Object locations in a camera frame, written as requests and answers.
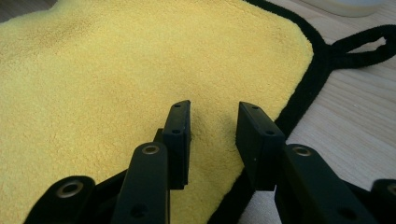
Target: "wood grain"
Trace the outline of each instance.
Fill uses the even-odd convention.
[[[55,0],[0,0],[0,22],[50,8]],[[309,21],[329,44],[381,24],[396,23],[388,0],[363,18],[333,15],[298,0],[271,0]],[[378,41],[360,50],[372,50]],[[396,58],[353,70],[334,71],[288,143],[316,149],[343,179],[369,189],[378,178],[396,178]],[[280,223],[273,192],[257,192],[240,224]]]

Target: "white container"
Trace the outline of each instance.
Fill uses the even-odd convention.
[[[386,0],[302,0],[332,14],[363,17],[375,13]]]

